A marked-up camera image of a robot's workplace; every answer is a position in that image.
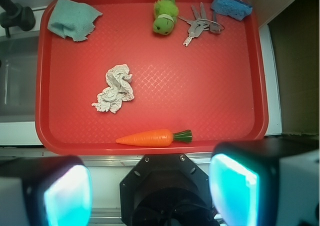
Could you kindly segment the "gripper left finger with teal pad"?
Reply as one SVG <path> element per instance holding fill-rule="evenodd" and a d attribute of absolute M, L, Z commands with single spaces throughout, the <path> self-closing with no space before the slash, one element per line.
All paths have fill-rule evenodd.
<path fill-rule="evenodd" d="M 88 225 L 89 169 L 76 156 L 0 161 L 1 225 Z"/>

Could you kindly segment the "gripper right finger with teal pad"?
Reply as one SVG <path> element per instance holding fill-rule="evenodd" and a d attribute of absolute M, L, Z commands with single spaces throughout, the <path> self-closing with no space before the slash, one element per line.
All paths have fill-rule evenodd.
<path fill-rule="evenodd" d="M 208 169 L 227 225 L 319 225 L 320 145 L 310 138 L 222 142 Z"/>

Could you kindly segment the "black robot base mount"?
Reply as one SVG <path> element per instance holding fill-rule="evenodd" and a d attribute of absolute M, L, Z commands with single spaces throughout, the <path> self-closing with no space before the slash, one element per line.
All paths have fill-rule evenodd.
<path fill-rule="evenodd" d="M 219 225 L 209 177 L 184 154 L 145 155 L 120 182 L 125 225 Z"/>

